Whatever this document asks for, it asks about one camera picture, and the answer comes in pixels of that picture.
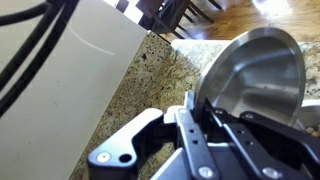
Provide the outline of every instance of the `granite countertop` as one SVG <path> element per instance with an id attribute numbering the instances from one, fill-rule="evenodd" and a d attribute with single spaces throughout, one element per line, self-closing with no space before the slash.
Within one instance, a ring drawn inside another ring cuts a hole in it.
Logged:
<path id="1" fill-rule="evenodd" d="M 175 40 L 167 44 L 150 33 L 144 39 L 120 83 L 95 133 L 70 179 L 81 179 L 88 153 L 118 129 L 149 107 L 164 112 L 169 106 L 182 105 L 185 91 L 193 91 L 202 70 L 230 41 Z M 305 59 L 305 99 L 320 98 L 320 43 L 299 43 Z M 170 156 L 166 144 L 152 156 L 140 172 L 150 175 Z"/>

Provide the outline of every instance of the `wooden chair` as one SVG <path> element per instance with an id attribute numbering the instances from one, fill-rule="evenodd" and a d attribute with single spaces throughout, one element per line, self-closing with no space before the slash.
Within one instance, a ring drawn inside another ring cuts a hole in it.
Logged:
<path id="1" fill-rule="evenodd" d="M 148 18 L 155 19 L 150 30 L 156 34 L 173 33 L 178 38 L 184 39 L 175 29 L 178 27 L 185 31 L 185 29 L 179 25 L 179 22 L 188 8 L 192 8 L 203 18 L 213 23 L 213 21 L 190 0 L 167 0 L 162 9 L 159 10 L 162 3 L 163 0 L 140 0 L 136 5 Z"/>

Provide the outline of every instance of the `chair leg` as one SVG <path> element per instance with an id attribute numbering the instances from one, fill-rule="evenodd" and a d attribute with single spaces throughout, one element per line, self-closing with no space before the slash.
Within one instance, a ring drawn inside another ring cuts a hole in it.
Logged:
<path id="1" fill-rule="evenodd" d="M 184 17 L 186 17 L 190 22 L 193 22 L 190 16 L 188 16 L 186 13 L 184 13 Z"/>
<path id="2" fill-rule="evenodd" d="M 188 6 L 188 9 L 193 15 L 195 16 L 197 15 L 197 13 L 190 6 Z"/>
<path id="3" fill-rule="evenodd" d="M 157 34 L 161 39 L 163 39 L 164 41 L 166 41 L 167 43 L 171 44 L 166 38 L 160 36 L 160 34 Z"/>
<path id="4" fill-rule="evenodd" d="M 211 2 L 211 4 L 213 4 L 219 10 L 222 10 L 222 7 L 217 2 L 215 2 L 214 0 L 209 0 L 209 2 Z"/>
<path id="5" fill-rule="evenodd" d="M 177 33 L 177 31 L 172 31 L 172 33 L 177 36 L 179 39 L 184 39 L 183 36 L 181 36 L 179 33 Z"/>
<path id="6" fill-rule="evenodd" d="M 180 28 L 182 31 L 186 31 L 186 29 L 180 26 L 179 24 L 178 24 L 178 28 Z"/>
<path id="7" fill-rule="evenodd" d="M 196 5 L 194 5 L 192 2 L 190 2 L 190 6 L 192 9 L 194 9 L 198 14 L 200 14 L 203 18 L 208 20 L 209 22 L 213 23 L 213 21 L 204 13 L 202 12 Z"/>

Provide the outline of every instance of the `kitchen counter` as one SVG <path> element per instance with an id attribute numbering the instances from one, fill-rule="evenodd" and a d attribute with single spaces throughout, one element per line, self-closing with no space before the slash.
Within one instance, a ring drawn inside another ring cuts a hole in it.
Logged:
<path id="1" fill-rule="evenodd" d="M 149 34 L 113 96 L 71 179 L 80 179 L 88 153 L 132 118 L 149 107 L 166 111 L 182 105 L 184 92 L 195 88 L 202 70 L 230 41 L 175 40 L 171 46 Z M 320 98 L 320 43 L 299 43 L 304 55 L 307 82 L 305 99 Z M 143 168 L 147 179 L 172 152 L 166 144 Z"/>

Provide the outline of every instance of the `screw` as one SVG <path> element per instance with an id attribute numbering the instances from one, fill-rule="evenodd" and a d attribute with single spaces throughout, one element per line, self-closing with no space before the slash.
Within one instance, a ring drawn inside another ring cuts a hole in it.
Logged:
<path id="1" fill-rule="evenodd" d="M 271 179 L 278 179 L 282 176 L 280 172 L 270 167 L 263 168 L 262 172 Z"/>
<path id="2" fill-rule="evenodd" d="M 253 115 L 252 114 L 246 114 L 246 118 L 252 119 Z"/>
<path id="3" fill-rule="evenodd" d="M 216 114 L 223 114 L 223 111 L 220 110 L 220 109 L 217 109 L 217 110 L 215 110 L 214 112 L 215 112 Z"/>
<path id="4" fill-rule="evenodd" d="M 109 153 L 103 152 L 97 156 L 97 161 L 98 162 L 107 162 L 107 161 L 109 161 L 110 157 L 111 157 L 111 155 Z"/>
<path id="5" fill-rule="evenodd" d="M 200 176 L 206 179 L 210 179 L 214 175 L 213 171 L 207 166 L 200 167 L 198 171 Z"/>

